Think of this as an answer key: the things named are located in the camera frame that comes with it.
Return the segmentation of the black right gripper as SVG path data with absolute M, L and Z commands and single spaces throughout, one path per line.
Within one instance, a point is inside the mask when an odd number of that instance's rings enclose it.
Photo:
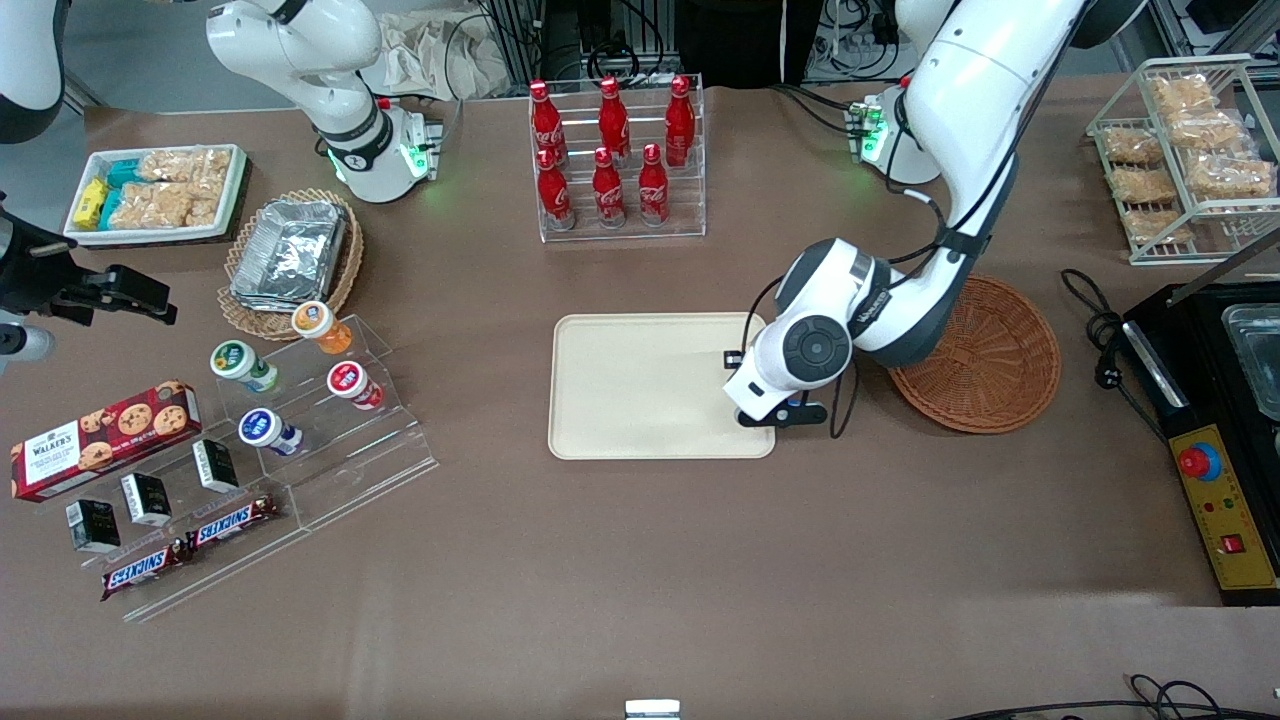
M 72 240 L 3 211 L 1 307 L 19 316 L 38 314 L 90 327 L 100 292 L 115 299 L 116 313 L 177 323 L 170 287 L 120 264 L 105 270 L 81 266 Z M 99 288 L 92 279 L 99 274 Z

